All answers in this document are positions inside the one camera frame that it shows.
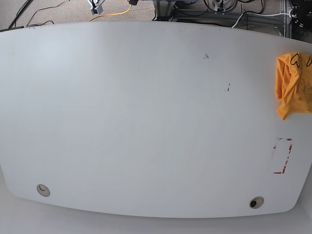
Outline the aluminium frame stand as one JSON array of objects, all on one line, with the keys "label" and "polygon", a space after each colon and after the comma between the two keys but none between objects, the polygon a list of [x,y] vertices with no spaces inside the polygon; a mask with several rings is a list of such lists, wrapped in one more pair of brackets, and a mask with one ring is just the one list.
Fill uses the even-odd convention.
[{"label": "aluminium frame stand", "polygon": [[212,0],[154,0],[152,1],[156,21],[187,22],[246,30],[270,27],[277,35],[290,38],[290,6],[280,0],[277,13],[269,13],[264,0],[238,0],[233,11],[215,12]]}]

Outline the orange t-shirt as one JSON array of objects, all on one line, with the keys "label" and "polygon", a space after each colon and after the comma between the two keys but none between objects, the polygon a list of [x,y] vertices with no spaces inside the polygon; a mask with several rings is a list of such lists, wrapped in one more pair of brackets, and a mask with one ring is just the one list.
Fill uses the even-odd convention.
[{"label": "orange t-shirt", "polygon": [[285,120],[293,113],[312,112],[312,56],[301,52],[277,58],[275,91],[278,115]]}]

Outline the red tape rectangle marking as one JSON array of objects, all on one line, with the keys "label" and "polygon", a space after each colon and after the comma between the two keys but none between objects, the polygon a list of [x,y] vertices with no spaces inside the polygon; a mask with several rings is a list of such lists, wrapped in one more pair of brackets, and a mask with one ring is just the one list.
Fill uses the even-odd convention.
[{"label": "red tape rectangle marking", "polygon": [[277,138],[273,147],[271,172],[276,175],[285,173],[293,146],[292,138]]}]

